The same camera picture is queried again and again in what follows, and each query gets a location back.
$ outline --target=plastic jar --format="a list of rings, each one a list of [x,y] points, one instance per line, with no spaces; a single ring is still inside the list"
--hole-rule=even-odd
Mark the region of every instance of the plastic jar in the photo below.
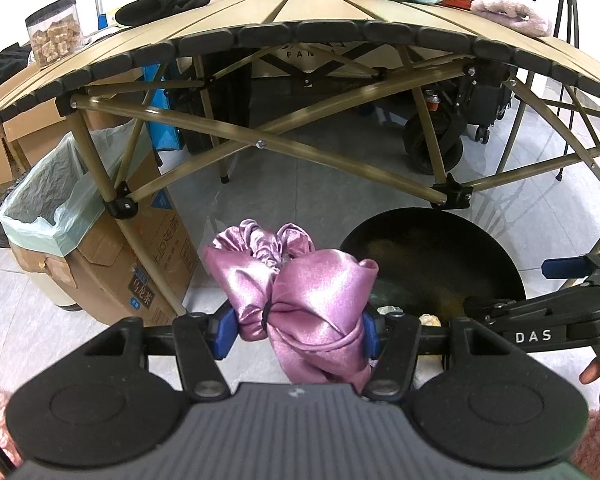
[[[75,0],[58,0],[26,20],[31,49],[40,68],[77,50],[83,44]]]

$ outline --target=black jar lid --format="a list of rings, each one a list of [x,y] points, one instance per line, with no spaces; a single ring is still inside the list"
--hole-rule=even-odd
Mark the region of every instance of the black jar lid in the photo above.
[[[47,18],[55,16],[58,12],[62,12],[65,9],[75,5],[75,0],[58,0],[52,4],[48,4],[46,7],[37,10],[32,15],[24,20],[27,27],[31,27],[37,23],[44,22]]]

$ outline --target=tiled floor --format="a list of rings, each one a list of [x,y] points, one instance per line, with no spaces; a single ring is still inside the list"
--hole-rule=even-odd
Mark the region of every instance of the tiled floor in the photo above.
[[[292,106],[254,104],[254,124],[264,122],[274,109],[279,115]],[[394,104],[374,116],[343,112],[303,127],[291,137],[430,184],[430,178],[411,174]],[[454,170],[465,182],[493,173],[509,134],[515,110],[491,129],[487,146],[463,138],[464,157]],[[600,121],[594,120],[600,133]],[[592,142],[576,118],[576,134]],[[564,143],[532,111],[528,110],[512,150],[508,168],[562,154]],[[184,152],[164,153],[163,170],[181,162]],[[202,247],[215,233],[244,218],[255,218],[277,229],[296,222],[306,229],[319,248],[337,247],[360,222],[389,208],[427,206],[423,200],[380,184],[302,160],[261,150],[241,152],[232,160],[230,184],[221,185],[215,167],[178,181],[172,197],[194,242]],[[586,252],[600,235],[600,184],[583,164],[567,168],[558,183],[546,174],[474,195],[472,207],[459,212],[477,223],[509,252],[521,272],[529,296],[555,290],[560,282],[545,280],[539,267],[546,258]],[[186,298],[189,310],[213,310],[224,294],[204,272],[198,272]],[[69,313],[55,307],[21,273],[7,251],[0,250],[0,386],[16,389],[24,381],[104,328],[85,312]],[[549,352],[537,358],[576,383],[578,373],[592,358],[591,349]],[[238,341],[220,364],[228,381],[285,381],[268,342]],[[152,358],[151,370],[178,384],[174,361]],[[592,407],[597,406],[600,381],[583,387]]]

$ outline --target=blue label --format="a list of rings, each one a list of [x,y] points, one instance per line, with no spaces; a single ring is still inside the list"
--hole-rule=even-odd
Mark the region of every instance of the blue label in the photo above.
[[[171,202],[169,202],[167,192],[163,189],[156,193],[154,201],[151,202],[151,207],[155,207],[157,209],[173,209]]]
[[[138,280],[140,280],[142,282],[143,285],[146,285],[147,283],[149,283],[149,278],[146,276],[146,274],[142,271],[142,269],[139,266],[134,267],[134,274],[135,274],[136,278],[138,278]]]

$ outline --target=black cloth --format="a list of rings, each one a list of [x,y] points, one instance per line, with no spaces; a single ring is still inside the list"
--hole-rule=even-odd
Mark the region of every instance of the black cloth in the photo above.
[[[0,52],[0,85],[27,67],[31,47],[14,43]]]
[[[116,12],[116,21],[122,25],[135,27],[185,10],[204,7],[208,3],[209,0],[136,0]]]

